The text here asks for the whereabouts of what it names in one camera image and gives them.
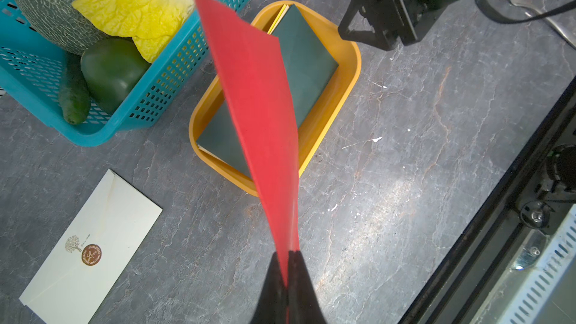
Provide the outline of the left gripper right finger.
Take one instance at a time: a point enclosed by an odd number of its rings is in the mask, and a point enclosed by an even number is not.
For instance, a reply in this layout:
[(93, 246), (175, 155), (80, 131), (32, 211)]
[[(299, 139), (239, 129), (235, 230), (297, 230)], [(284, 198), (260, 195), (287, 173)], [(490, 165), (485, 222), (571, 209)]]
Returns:
[(287, 323), (327, 324), (321, 311), (305, 259), (300, 251), (289, 252)]

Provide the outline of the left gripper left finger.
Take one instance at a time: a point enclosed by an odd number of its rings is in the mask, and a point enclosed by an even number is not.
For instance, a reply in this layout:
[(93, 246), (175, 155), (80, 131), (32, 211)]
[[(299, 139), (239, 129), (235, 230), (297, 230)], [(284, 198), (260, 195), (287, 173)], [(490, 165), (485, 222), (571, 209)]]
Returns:
[(286, 322), (287, 288), (284, 285), (278, 254), (273, 253), (250, 324), (285, 324)]

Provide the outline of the yellow storage box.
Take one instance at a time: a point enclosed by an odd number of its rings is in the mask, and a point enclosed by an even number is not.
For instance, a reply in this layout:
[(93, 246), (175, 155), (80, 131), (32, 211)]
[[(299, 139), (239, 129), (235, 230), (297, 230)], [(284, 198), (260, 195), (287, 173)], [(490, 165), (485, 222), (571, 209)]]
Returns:
[[(336, 24), (296, 1), (280, 0), (268, 4), (255, 16), (251, 25), (267, 30), (283, 5), (298, 7), (308, 25), (338, 63), (338, 68), (327, 87), (298, 128), (298, 174), (301, 176), (356, 84), (362, 69), (362, 56), (357, 43), (340, 37)], [(251, 178), (224, 163), (219, 157), (203, 151), (197, 145), (197, 139), (223, 102), (224, 93), (219, 78), (216, 77), (190, 117), (188, 127), (190, 144), (200, 160), (247, 194), (257, 197), (257, 189)]]

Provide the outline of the dark green envelope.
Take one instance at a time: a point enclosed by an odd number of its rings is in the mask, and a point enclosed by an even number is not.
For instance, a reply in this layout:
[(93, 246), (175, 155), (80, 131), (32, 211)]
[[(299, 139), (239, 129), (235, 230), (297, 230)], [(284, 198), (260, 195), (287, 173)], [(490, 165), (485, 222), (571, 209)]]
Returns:
[[(338, 68), (338, 63), (294, 4), (286, 7), (271, 34), (280, 41), (295, 119), (301, 126)], [(225, 103), (214, 114), (196, 143), (202, 151), (247, 177), (251, 175)]]

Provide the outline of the yellow envelope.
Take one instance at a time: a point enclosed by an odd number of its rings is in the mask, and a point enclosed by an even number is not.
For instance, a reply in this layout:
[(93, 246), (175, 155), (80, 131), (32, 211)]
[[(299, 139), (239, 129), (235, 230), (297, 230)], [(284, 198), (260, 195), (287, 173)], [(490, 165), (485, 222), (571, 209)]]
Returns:
[(284, 18), (286, 12), (290, 9), (290, 5), (289, 4), (284, 4), (282, 6), (282, 8), (279, 10), (276, 18), (274, 18), (274, 20), (272, 21), (270, 27), (268, 28), (267, 34), (268, 35), (272, 35), (274, 30), (277, 28), (278, 24), (280, 23), (280, 21), (282, 21), (282, 19)]

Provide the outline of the red envelope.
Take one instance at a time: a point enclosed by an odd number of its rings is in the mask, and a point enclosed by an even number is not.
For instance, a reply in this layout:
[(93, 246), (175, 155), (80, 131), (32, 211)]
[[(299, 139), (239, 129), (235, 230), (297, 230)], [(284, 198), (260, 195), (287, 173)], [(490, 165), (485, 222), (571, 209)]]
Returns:
[(279, 40), (217, 0), (195, 2), (287, 283), (299, 248), (299, 144)]

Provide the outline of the white envelope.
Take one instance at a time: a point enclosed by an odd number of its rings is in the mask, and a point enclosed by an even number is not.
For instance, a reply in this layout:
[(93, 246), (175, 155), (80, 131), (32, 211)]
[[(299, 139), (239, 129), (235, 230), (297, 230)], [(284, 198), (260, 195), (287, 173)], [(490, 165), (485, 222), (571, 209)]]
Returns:
[(88, 323), (161, 212), (108, 170), (19, 300), (45, 323)]

